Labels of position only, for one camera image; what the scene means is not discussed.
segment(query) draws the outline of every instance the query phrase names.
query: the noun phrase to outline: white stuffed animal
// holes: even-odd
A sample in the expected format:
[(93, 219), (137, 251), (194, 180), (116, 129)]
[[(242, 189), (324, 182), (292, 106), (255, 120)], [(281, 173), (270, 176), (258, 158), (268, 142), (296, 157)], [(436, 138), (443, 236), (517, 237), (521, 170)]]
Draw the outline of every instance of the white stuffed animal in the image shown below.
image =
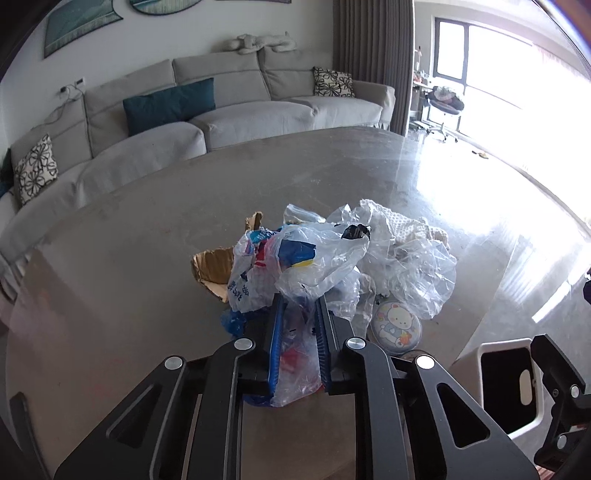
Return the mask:
[(297, 48), (296, 41), (289, 36), (288, 32), (285, 35), (264, 35), (262, 37), (255, 37), (254, 35), (244, 34), (239, 37), (228, 40), (224, 44), (225, 51), (238, 50), (240, 55), (256, 52), (263, 47), (272, 47), (273, 51), (291, 51)]

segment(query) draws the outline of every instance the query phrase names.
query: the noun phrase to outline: gray sectional sofa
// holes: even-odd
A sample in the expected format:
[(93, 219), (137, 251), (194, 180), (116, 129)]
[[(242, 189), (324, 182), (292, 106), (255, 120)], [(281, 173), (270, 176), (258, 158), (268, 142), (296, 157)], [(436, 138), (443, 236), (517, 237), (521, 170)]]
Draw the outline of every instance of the gray sectional sofa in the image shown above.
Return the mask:
[[(356, 98), (314, 96), (312, 68), (330, 67), (327, 53), (212, 53), (164, 60), (89, 89), (12, 146), (13, 165), (49, 133), (59, 176), (20, 208), (15, 193), (0, 199), (0, 284), (15, 300), (33, 248), (58, 221), (99, 196), (172, 163), (258, 138), (321, 128), (388, 128), (392, 87), (354, 82)], [(175, 85), (214, 78), (216, 109), (129, 136), (122, 101)]]

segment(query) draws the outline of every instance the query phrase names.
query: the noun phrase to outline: cartoon bear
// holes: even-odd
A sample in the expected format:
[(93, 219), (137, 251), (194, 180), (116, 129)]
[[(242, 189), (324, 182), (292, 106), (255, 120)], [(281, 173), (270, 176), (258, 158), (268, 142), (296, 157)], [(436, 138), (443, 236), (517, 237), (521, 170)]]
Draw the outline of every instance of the cartoon bear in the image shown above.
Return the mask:
[(413, 326), (412, 315), (400, 305), (393, 303), (386, 314), (378, 313), (379, 333), (381, 339), (385, 339), (398, 348), (405, 348), (410, 344), (413, 334), (409, 332)]

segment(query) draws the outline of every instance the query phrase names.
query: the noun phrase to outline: floral pillow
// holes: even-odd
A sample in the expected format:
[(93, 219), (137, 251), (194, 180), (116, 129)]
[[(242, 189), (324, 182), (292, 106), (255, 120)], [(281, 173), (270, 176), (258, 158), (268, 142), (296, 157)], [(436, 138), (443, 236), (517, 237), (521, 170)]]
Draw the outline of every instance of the floral pillow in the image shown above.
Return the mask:
[(51, 151), (51, 138), (45, 135), (26, 157), (18, 162), (14, 183), (18, 186), (21, 204), (39, 195), (41, 189), (57, 178), (57, 163)]
[(314, 67), (314, 95), (321, 97), (355, 97), (350, 73)]

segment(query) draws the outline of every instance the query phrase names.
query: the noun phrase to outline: teal pillow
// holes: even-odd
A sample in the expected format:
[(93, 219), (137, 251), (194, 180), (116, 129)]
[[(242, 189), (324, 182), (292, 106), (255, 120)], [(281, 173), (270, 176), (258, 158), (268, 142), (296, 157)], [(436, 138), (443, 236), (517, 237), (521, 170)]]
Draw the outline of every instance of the teal pillow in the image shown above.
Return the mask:
[(213, 78), (123, 100), (129, 136), (216, 109)]

